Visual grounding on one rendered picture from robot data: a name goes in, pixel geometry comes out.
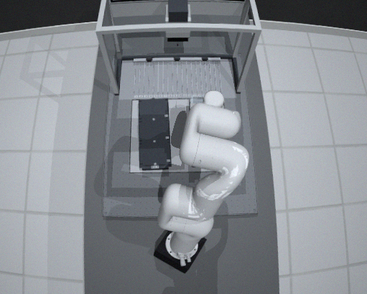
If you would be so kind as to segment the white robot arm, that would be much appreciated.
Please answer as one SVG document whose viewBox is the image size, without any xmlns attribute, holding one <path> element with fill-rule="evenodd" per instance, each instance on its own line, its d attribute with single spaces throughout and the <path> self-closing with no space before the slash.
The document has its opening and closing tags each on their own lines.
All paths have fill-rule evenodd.
<svg viewBox="0 0 367 294">
<path fill-rule="evenodd" d="M 185 259 L 191 262 L 198 242 L 213 228 L 213 216 L 248 168 L 247 149 L 228 140 L 239 132 L 241 116 L 223 109 L 223 104 L 224 97 L 216 90 L 208 91 L 203 103 L 190 104 L 180 145 L 183 163 L 215 172 L 200 179 L 195 187 L 169 185 L 159 208 L 159 226 L 172 231 L 166 249 L 180 259 L 181 266 L 186 265 Z"/>
</svg>

